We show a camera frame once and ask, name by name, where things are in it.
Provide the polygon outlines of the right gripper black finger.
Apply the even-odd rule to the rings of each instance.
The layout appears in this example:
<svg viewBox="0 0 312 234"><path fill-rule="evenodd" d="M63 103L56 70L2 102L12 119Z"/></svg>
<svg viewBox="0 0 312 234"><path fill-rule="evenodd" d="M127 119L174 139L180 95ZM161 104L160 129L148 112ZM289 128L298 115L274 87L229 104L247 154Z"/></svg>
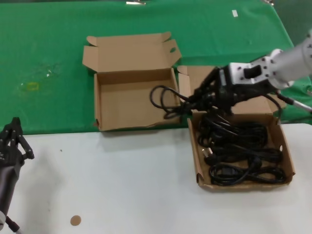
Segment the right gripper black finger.
<svg viewBox="0 0 312 234"><path fill-rule="evenodd" d="M191 110L208 111L215 106L215 95L203 95L188 97L188 103Z"/></svg>
<svg viewBox="0 0 312 234"><path fill-rule="evenodd" d="M193 98L202 99L214 91L214 83L219 78L219 68L214 68L202 81L200 86L194 90Z"/></svg>

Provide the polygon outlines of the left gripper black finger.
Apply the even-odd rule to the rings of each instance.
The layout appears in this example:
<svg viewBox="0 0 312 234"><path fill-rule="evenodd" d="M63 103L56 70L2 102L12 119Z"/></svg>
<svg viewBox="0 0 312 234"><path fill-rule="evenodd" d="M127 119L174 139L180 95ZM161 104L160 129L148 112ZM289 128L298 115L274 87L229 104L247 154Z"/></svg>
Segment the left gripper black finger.
<svg viewBox="0 0 312 234"><path fill-rule="evenodd" d="M13 134L16 144L19 144L25 151L25 153L21 156L22 159L34 159L34 152L23 136L23 130L19 117L13 118Z"/></svg>
<svg viewBox="0 0 312 234"><path fill-rule="evenodd" d="M13 131L15 130L15 120L12 118L12 121L6 124L3 130L0 132L0 147L3 148L8 145L8 142L12 139Z"/></svg>

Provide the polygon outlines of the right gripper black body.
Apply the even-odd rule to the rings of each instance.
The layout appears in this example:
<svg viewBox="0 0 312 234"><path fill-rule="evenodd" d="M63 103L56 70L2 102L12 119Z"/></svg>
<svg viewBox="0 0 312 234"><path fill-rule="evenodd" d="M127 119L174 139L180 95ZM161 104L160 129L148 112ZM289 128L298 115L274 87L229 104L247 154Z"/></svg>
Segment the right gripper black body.
<svg viewBox="0 0 312 234"><path fill-rule="evenodd" d="M233 84L228 69L218 69L214 83L213 105L227 114L236 104L271 92L270 83L265 80L256 84Z"/></svg>

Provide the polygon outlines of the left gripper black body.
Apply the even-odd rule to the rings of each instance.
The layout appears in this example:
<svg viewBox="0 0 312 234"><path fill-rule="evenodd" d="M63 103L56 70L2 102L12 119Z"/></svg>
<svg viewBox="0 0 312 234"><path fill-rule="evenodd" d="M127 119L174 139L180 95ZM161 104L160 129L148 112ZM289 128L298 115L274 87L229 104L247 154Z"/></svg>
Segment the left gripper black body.
<svg viewBox="0 0 312 234"><path fill-rule="evenodd" d="M0 156L0 211L8 212L24 161L16 147L1 149Z"/></svg>

